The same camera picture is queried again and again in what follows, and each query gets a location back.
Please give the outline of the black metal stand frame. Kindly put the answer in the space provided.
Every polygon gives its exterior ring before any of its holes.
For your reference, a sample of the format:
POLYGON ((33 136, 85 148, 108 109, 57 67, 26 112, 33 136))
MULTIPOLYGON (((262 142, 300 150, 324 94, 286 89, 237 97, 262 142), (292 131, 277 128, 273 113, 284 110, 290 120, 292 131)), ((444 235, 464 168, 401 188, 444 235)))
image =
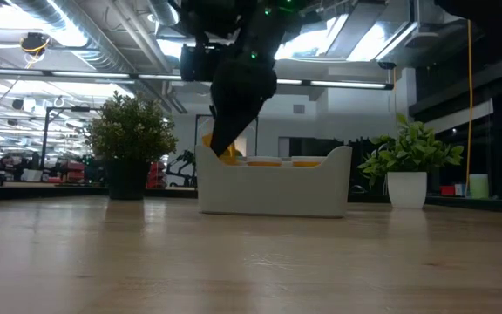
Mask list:
POLYGON ((83 141, 88 135, 88 126, 101 116, 100 107, 49 106, 45 109, 43 143, 46 146, 50 135, 83 141))

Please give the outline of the green cylindrical container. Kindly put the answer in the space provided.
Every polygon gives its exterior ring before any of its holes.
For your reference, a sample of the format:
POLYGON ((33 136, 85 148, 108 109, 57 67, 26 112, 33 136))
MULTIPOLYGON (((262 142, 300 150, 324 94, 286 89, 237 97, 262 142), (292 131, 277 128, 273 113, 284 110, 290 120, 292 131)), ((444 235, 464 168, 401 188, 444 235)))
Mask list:
POLYGON ((471 174, 469 176, 470 195, 474 199, 489 197, 489 179, 487 174, 471 174))

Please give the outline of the black overhead light bar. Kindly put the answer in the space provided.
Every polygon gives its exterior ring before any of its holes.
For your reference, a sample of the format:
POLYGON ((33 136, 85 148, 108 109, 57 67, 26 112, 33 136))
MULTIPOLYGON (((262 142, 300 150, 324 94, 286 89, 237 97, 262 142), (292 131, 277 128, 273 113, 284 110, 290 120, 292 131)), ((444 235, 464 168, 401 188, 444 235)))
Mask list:
MULTIPOLYGON (((0 76, 9 77, 32 77, 32 78, 68 78, 68 79, 96 79, 112 81, 155 80, 166 82, 181 82, 182 77, 175 74, 138 74, 138 73, 113 73, 113 72, 75 72, 54 70, 32 70, 17 68, 0 68, 0 76)), ((342 89, 364 90, 392 90, 391 83, 375 83, 360 81, 329 81, 329 80, 303 80, 279 78, 277 85, 289 85, 300 87, 326 87, 342 89)))

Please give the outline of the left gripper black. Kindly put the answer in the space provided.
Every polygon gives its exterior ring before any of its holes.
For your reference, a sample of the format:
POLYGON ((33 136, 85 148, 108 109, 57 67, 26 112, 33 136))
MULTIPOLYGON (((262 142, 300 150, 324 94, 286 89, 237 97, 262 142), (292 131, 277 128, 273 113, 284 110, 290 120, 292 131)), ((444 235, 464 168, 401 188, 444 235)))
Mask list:
POLYGON ((215 66, 211 80, 211 113, 214 120, 210 148, 217 157, 252 122, 264 102, 277 90, 277 74, 273 58, 243 56, 222 57, 215 66))

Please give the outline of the bushy plant dark pot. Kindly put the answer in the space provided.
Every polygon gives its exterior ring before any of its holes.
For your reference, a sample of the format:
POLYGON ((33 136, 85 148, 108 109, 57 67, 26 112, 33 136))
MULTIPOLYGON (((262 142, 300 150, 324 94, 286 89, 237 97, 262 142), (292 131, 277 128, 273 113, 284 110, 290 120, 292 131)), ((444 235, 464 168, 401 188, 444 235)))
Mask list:
POLYGON ((174 123, 161 101, 114 92, 87 127, 86 142, 104 163, 114 201, 144 198, 151 164, 176 151, 174 123))

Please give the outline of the white plastic basket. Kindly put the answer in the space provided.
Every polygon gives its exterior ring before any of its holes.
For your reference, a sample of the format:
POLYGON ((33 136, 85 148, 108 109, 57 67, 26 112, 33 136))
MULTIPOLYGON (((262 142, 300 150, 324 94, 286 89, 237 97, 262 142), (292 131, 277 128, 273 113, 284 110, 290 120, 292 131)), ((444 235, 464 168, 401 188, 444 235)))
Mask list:
POLYGON ((204 214, 342 218, 348 207, 352 148, 333 149, 316 167, 231 166, 195 148, 204 214))

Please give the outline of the leafy plant white pot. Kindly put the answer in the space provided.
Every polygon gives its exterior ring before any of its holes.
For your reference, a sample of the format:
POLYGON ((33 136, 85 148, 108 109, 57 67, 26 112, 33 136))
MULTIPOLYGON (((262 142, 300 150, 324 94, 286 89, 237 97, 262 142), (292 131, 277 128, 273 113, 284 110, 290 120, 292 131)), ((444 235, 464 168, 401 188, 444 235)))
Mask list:
POLYGON ((434 130, 424 123, 410 122, 397 115, 397 136, 381 135, 370 142, 376 148, 358 166, 360 174, 373 187, 380 178, 386 180, 390 203, 395 208, 421 209, 427 195, 431 170, 446 165, 458 166, 464 148, 437 140, 434 130))

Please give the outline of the red tool cabinet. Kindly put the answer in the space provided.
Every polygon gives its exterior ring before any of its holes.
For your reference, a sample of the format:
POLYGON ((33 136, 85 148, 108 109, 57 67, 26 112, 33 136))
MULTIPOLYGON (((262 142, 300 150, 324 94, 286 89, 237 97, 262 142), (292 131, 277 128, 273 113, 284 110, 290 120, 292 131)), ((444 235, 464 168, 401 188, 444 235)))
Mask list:
POLYGON ((162 161, 153 162, 150 166, 147 176, 147 189, 165 189, 166 188, 166 166, 162 161))
POLYGON ((61 179, 64 183, 84 183, 85 164, 76 161, 67 161, 61 168, 61 179))

